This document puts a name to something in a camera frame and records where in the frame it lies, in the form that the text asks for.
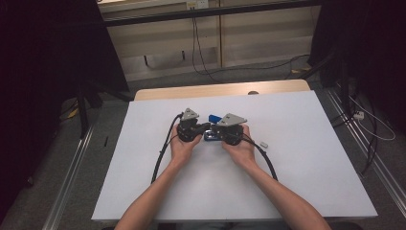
gray carpet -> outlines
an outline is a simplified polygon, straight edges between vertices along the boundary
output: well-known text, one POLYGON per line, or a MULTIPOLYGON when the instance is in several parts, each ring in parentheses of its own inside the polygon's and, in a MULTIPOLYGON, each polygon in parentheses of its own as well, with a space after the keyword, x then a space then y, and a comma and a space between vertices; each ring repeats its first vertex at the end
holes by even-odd
MULTIPOLYGON (((249 67, 268 67, 280 63, 283 63, 283 61, 255 64, 249 67)), ((305 58, 295 61, 293 65, 293 68, 304 67, 305 58)), ((220 72, 213 75, 213 77, 218 81, 224 82, 281 80, 288 76, 289 69, 289 65, 267 70, 243 69, 220 72)), ((296 77, 297 75, 289 76, 291 79, 296 77)), ((162 79, 139 80, 131 82, 130 86, 131 94, 134 95, 136 91, 142 88, 210 83, 214 82, 208 76, 189 73, 164 77, 162 79)), ((310 86, 312 89, 315 89, 328 117, 337 116, 337 111, 327 98, 325 89, 320 86, 317 77, 310 79, 310 86)), ((103 227, 110 226, 110 224, 94 222, 90 218, 120 135, 127 110, 127 103, 122 103, 107 95, 102 95, 102 97, 104 105, 101 109, 88 110, 92 117, 96 117, 92 114, 99 114, 99 118, 97 119, 88 150, 81 162, 77 179, 62 214, 58 229, 102 229, 103 227)), ((366 159, 350 135, 349 130, 345 126, 339 126, 335 130, 354 168, 357 171, 361 171, 366 159)), ((42 228, 78 146, 79 133, 79 117, 74 117, 60 124, 56 139, 34 175, 34 185, 21 191, 0 229, 42 228)), ((379 152, 384 152, 384 154, 380 155, 381 158, 404 187, 406 181, 405 176, 403 176, 405 174, 403 166, 406 162, 406 156, 404 155, 404 152, 406 152, 406 142, 404 135, 401 133, 397 133, 397 135, 396 140, 393 142, 379 142, 378 150, 379 152)), ((369 170, 366 173, 362 183, 379 217, 355 219, 354 222, 368 230, 406 229, 405 217, 399 212, 386 188, 373 170, 369 170)))

left hand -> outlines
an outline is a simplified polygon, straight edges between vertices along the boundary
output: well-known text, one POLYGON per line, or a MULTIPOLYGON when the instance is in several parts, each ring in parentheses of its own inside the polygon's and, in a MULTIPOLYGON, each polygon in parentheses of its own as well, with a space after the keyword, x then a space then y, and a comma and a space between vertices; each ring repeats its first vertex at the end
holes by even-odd
POLYGON ((183 142, 179 139, 179 137, 177 137, 177 126, 178 125, 173 127, 170 136, 170 139, 174 137, 170 142, 172 155, 171 163, 174 163, 176 166, 183 167, 189 162, 193 148, 200 142, 202 135, 197 135, 191 142, 183 142))

human arm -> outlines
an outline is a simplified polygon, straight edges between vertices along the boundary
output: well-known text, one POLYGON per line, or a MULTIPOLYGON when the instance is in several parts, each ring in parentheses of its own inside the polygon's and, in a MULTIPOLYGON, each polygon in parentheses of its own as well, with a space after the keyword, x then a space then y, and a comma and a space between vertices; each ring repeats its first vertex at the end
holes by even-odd
POLYGON ((159 210, 176 175, 192 155, 201 135, 192 142, 182 142, 177 137, 176 126, 170 141, 171 160, 159 177, 127 208, 115 229, 147 229, 159 210))
MULTIPOLYGON (((250 137, 248 126, 243 126, 243 132, 250 137)), ((223 142, 222 147, 230 153, 234 162, 256 182, 292 229, 330 229, 313 206, 258 166, 253 145, 241 141, 237 146, 230 146, 223 142)))

blue object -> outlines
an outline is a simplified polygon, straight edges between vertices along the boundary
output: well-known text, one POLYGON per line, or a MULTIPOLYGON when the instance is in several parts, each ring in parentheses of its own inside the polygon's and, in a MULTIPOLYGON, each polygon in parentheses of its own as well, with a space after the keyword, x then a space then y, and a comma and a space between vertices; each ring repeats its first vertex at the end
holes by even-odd
POLYGON ((220 120, 221 120, 220 117, 217 117, 215 115, 209 115, 209 122, 213 124, 217 124, 217 122, 219 122, 220 120))

white table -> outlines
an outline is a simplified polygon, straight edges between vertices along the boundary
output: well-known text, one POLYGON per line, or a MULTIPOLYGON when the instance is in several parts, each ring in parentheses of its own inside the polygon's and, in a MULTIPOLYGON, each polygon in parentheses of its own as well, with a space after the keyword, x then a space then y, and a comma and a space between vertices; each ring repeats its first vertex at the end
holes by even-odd
MULTIPOLYGON (((171 120, 186 107, 200 114, 199 123, 207 122, 210 114, 223 116, 228 112, 246 118, 253 139, 269 145, 266 151, 280 182, 324 217, 377 216, 316 95, 302 91, 130 103, 93 220, 119 219, 148 187, 171 120)), ((169 156, 170 149, 159 173, 169 156)), ((256 159, 269 172, 258 152, 256 159)), ((204 141, 194 149, 190 163, 175 179, 156 216, 161 221, 280 218, 220 143, 204 141)))

